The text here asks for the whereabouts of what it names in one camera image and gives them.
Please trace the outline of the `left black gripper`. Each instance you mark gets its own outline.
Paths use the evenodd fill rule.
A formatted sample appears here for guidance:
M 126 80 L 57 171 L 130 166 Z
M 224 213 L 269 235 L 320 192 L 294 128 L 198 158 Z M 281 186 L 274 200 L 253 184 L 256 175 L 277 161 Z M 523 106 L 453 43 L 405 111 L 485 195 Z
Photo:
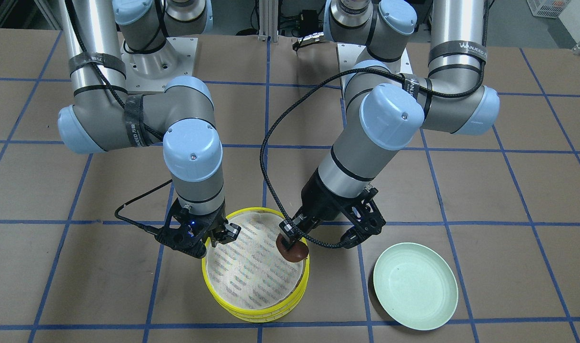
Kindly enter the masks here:
M 340 242 L 329 244 L 312 239 L 321 247 L 353 248 L 371 236 L 381 233 L 386 224 L 373 198 L 378 191 L 368 186 L 355 198 L 344 198 L 336 195 L 325 185 L 316 170 L 301 191 L 302 206 L 292 220 L 283 220 L 279 224 L 281 246 L 292 248 L 297 243 L 305 245 L 303 237 L 314 230 L 323 221 L 336 219 L 342 213 L 352 224 L 341 237 Z

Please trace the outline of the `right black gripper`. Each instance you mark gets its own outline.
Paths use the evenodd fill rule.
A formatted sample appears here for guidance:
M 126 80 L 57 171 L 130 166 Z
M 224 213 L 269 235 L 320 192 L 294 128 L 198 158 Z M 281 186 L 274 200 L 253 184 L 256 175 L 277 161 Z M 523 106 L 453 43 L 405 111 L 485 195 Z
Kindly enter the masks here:
M 164 226 L 156 234 L 156 240 L 173 250 L 201 259 L 207 254 L 205 243 L 208 238 L 215 247 L 218 243 L 235 241 L 240 231 L 240 226 L 226 219 L 225 202 L 212 213 L 196 215 L 181 207 L 179 199 L 176 199 L 168 211 Z

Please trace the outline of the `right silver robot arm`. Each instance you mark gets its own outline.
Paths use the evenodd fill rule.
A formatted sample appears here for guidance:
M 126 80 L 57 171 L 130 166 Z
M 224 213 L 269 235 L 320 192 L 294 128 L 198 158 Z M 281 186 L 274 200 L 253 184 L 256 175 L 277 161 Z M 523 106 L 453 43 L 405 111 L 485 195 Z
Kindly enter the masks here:
M 235 241 L 225 215 L 223 146 L 204 82 L 180 71 L 177 36 L 205 32 L 209 0 L 62 0 L 72 106 L 59 111 L 64 144 L 79 154 L 162 143 L 177 193 L 162 227 L 119 220 L 194 258 Z

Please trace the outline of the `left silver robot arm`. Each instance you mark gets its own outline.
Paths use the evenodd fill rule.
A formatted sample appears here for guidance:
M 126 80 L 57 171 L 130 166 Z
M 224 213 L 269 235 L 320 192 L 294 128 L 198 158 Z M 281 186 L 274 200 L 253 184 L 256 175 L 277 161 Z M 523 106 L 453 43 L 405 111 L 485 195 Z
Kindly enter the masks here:
M 344 72 L 346 126 L 301 191 L 301 208 L 280 224 L 276 244 L 301 260 L 303 237 L 344 215 L 352 227 L 329 248 L 352 248 L 381 232 L 385 220 L 371 182 L 420 128 L 480 135 L 495 122 L 497 92 L 482 84 L 488 52 L 487 0 L 435 0 L 429 73 L 400 72 L 418 16 L 405 0 L 329 0 L 327 40 L 364 47 Z

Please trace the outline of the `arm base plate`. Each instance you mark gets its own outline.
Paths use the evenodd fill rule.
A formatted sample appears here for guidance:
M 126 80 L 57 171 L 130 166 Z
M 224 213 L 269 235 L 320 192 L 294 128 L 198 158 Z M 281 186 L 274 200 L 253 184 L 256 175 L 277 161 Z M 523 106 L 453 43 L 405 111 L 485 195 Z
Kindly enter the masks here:
M 413 74 L 407 50 L 397 61 L 385 62 L 371 59 L 364 45 L 337 43 L 339 72 L 357 69 L 373 69 L 394 74 Z
M 170 37 L 152 54 L 129 54 L 123 42 L 121 59 L 125 63 L 125 89 L 129 94 L 161 93 L 177 76 L 192 76 L 196 64 L 198 39 Z

